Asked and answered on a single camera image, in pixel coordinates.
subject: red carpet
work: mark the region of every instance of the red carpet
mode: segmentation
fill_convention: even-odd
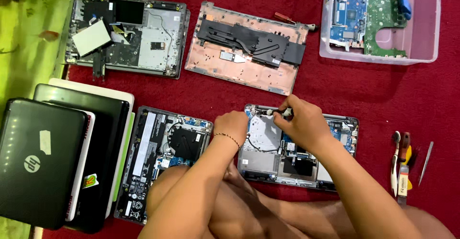
[[[203,0],[187,3],[191,11],[186,54]],[[208,0],[217,7],[272,18],[284,13],[302,23],[321,23],[323,0]],[[443,0],[439,57],[432,64],[390,66],[330,60],[319,56],[319,32],[307,37],[307,49],[293,93],[322,108],[324,113],[356,117],[360,136],[356,160],[390,190],[394,153],[391,135],[410,132],[419,157],[410,172],[414,188],[408,204],[434,215],[460,237],[460,0]],[[116,89],[135,96],[135,109],[150,106],[214,121],[223,113],[243,110],[245,104],[278,106],[284,96],[182,69],[179,80],[108,71],[106,81],[92,81],[88,67],[71,67],[70,80]],[[434,141],[423,181],[418,179],[430,141]],[[312,189],[252,185],[268,196],[288,201],[338,199],[337,194]],[[92,236],[67,229],[45,231],[44,238],[136,238],[141,226],[109,217]]]

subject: clear plastic container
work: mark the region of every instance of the clear plastic container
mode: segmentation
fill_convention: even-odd
[[[344,59],[368,63],[410,65],[431,63],[437,59],[441,0],[409,0],[412,18],[405,28],[381,29],[376,41],[384,49],[405,50],[407,58],[365,55],[363,49],[349,52],[343,47],[329,45],[333,1],[325,0],[322,10],[320,55],[325,58]]]

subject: hand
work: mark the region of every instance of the hand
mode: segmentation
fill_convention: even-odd
[[[240,146],[246,140],[248,117],[244,112],[232,111],[216,118],[214,134],[224,133],[235,139]]]
[[[322,143],[329,143],[335,139],[331,135],[329,125],[322,115],[321,109],[297,98],[296,95],[289,95],[279,110],[292,108],[294,118],[288,122],[275,112],[273,113],[275,124],[281,128],[291,139],[303,149],[315,154]]]

